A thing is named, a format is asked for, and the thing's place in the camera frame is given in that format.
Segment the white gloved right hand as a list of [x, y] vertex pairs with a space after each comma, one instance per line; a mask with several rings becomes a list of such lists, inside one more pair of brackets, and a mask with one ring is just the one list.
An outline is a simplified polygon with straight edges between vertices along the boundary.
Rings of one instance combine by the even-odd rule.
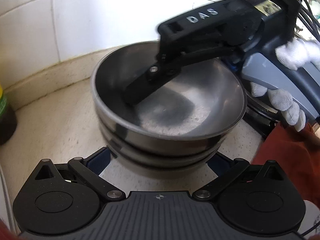
[[[294, 39], [275, 49], [276, 58], [288, 70], [295, 73], [300, 67], [312, 64], [315, 70], [316, 82], [319, 83], [319, 43]], [[280, 87], [270, 89], [261, 84], [250, 82], [253, 97], [268, 95], [271, 105], [281, 111], [284, 119], [296, 131], [301, 131], [306, 124], [306, 116], [300, 105], [292, 96], [293, 85], [280, 81]]]

